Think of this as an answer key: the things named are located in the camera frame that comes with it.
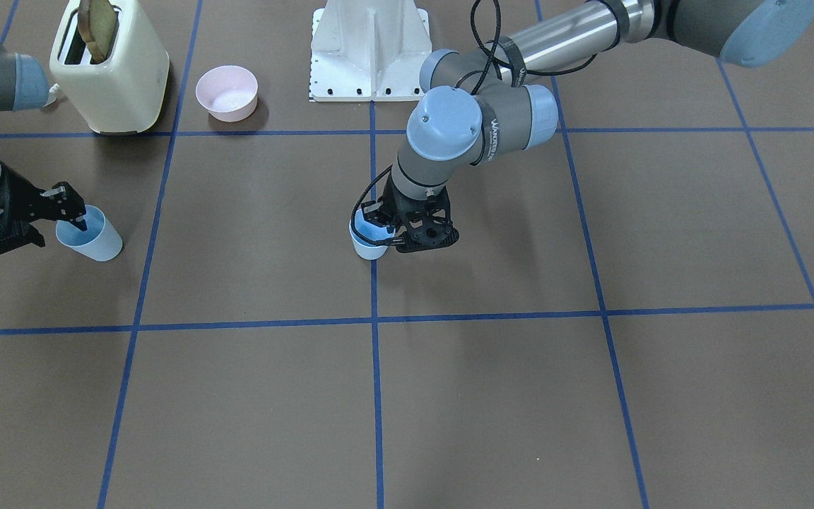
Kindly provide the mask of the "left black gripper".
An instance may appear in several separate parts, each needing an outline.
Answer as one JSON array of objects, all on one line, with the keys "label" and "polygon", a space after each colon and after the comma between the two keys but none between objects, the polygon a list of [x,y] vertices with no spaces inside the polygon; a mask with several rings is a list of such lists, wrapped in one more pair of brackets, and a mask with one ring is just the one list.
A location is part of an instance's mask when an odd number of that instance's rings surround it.
[{"label": "left black gripper", "polygon": [[[401,227],[398,220],[399,212],[418,209],[420,211],[432,211],[434,207],[450,206],[448,189],[446,187],[443,187],[436,194],[428,192],[425,199],[411,199],[394,186],[393,180],[391,180],[390,177],[388,177],[387,184],[384,190],[382,190],[381,199],[365,201],[366,194],[385,176],[387,175],[384,173],[377,176],[368,184],[358,199],[358,209],[362,210],[367,221],[374,223],[376,226],[394,226],[398,230]],[[396,245],[398,241],[403,241],[403,238],[399,238],[399,235],[395,235],[381,242],[371,241],[362,236],[360,236],[360,238],[374,245]]]}]

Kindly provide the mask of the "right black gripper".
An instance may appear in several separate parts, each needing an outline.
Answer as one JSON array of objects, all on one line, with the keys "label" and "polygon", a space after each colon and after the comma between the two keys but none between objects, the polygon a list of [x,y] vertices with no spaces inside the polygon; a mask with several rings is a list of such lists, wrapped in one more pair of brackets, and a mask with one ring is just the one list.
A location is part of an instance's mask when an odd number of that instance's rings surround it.
[{"label": "right black gripper", "polygon": [[33,185],[25,177],[1,163],[0,207],[13,218],[28,223],[45,219],[68,221],[80,232],[88,231],[86,204],[80,193],[68,182],[58,182],[48,189]]}]

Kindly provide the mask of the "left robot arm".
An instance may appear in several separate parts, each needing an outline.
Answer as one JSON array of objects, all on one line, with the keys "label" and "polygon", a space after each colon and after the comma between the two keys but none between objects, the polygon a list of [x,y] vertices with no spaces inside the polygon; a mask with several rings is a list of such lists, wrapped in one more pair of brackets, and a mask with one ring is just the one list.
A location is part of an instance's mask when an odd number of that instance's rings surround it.
[{"label": "left robot arm", "polygon": [[437,49],[419,72],[414,107],[384,190],[358,200],[348,229],[364,258],[388,247],[417,252],[455,244],[446,184],[465,165],[541,145],[559,122],[539,76],[581,71],[623,43],[652,38],[745,68],[784,54],[814,19],[814,1],[587,1],[477,49]]}]

